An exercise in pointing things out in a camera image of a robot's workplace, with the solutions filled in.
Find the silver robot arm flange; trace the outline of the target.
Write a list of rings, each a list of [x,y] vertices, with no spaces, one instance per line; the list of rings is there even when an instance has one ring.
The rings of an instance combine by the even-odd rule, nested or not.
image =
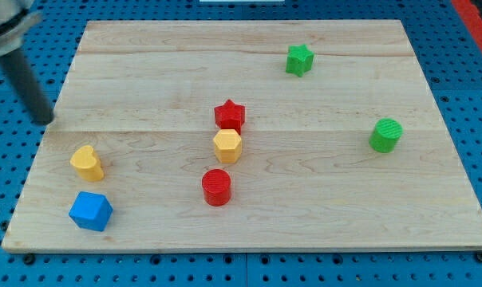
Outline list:
[[[42,20],[31,0],[0,0],[0,57],[22,47],[25,33]]]

